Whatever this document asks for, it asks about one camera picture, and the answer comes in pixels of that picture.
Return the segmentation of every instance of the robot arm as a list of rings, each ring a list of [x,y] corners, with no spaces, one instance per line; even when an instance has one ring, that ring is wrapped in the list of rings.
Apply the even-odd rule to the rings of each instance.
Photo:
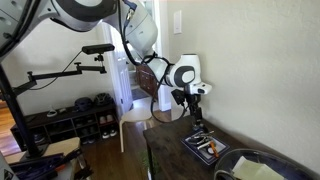
[[[0,63],[42,20],[51,18],[71,30],[86,32],[105,22],[124,33],[141,57],[153,56],[157,27],[140,2],[133,0],[14,0],[0,1]],[[195,54],[185,54],[175,64],[161,59],[147,63],[158,81],[182,87],[188,94],[207,94],[211,86],[200,78]]]

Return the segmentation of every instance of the beige wall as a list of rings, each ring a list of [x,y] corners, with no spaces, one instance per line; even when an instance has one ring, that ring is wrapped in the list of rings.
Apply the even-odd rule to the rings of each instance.
[[[103,43],[102,27],[87,33],[77,33],[61,27],[50,20],[42,22],[32,33],[4,60],[4,68],[13,87],[27,82],[27,71],[43,74],[62,71],[81,50],[82,46]],[[100,66],[94,56],[84,53],[75,62],[82,65]],[[54,108],[72,106],[77,98],[93,98],[101,92],[113,95],[111,75],[109,74],[108,54],[104,53],[107,74],[84,72],[82,75],[59,78],[49,87],[39,91],[27,91],[18,100],[25,114],[47,111]],[[68,70],[75,70],[71,65]],[[41,87],[50,80],[41,80]]]
[[[201,58],[206,119],[320,172],[320,1],[168,1],[170,60]],[[182,31],[173,35],[173,13]],[[257,148],[266,148],[256,144]]]

